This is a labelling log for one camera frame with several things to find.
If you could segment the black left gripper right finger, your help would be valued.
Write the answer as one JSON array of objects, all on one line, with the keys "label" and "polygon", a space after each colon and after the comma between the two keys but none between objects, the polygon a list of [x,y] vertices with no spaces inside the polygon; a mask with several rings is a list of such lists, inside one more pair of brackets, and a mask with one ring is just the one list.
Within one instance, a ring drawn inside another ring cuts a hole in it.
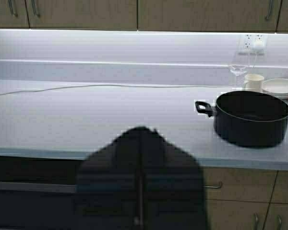
[{"label": "black left gripper right finger", "polygon": [[144,224],[148,230],[206,230],[204,175],[197,160],[156,131],[141,131]]}]

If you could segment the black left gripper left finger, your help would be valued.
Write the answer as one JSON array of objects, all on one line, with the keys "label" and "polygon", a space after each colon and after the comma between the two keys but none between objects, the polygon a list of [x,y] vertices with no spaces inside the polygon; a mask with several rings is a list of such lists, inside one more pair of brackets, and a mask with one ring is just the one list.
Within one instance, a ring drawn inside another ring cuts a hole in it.
[{"label": "black left gripper left finger", "polygon": [[76,230],[143,228],[142,127],[123,132],[82,162],[76,176]]}]

